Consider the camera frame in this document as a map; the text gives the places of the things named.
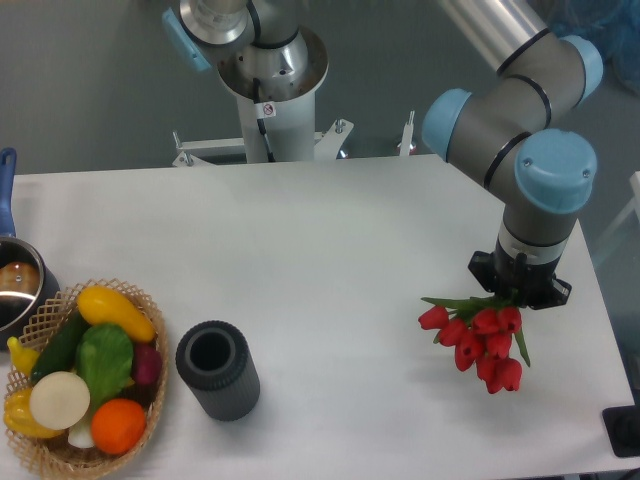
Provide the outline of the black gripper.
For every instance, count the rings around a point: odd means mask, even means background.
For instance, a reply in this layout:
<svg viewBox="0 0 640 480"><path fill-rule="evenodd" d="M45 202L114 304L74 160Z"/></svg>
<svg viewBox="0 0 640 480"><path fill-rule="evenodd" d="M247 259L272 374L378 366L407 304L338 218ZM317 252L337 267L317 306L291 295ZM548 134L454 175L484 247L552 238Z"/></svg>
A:
<svg viewBox="0 0 640 480"><path fill-rule="evenodd" d="M541 310L567 303L572 286L556 276L558 260L533 265L525 253L511 257L503 249L476 251L468 269L483 289L518 307Z"/></svg>

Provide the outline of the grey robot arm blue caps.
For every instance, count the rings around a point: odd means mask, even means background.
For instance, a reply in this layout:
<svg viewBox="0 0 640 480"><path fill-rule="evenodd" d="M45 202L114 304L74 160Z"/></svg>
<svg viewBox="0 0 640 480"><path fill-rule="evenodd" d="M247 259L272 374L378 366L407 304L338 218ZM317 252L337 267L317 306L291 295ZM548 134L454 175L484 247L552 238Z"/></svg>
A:
<svg viewBox="0 0 640 480"><path fill-rule="evenodd" d="M469 263L482 287L519 306L567 302L555 269L587 203L596 154L554 122L603 75L596 47L556 37L524 1L446 1L443 10L499 76L488 94L440 95L422 123L429 149L504 203L495 248ZM328 160L348 127L315 131L315 93L326 77L323 42L289 1L182 1L162 16L196 70L215 68L235 96L250 163Z"/></svg>

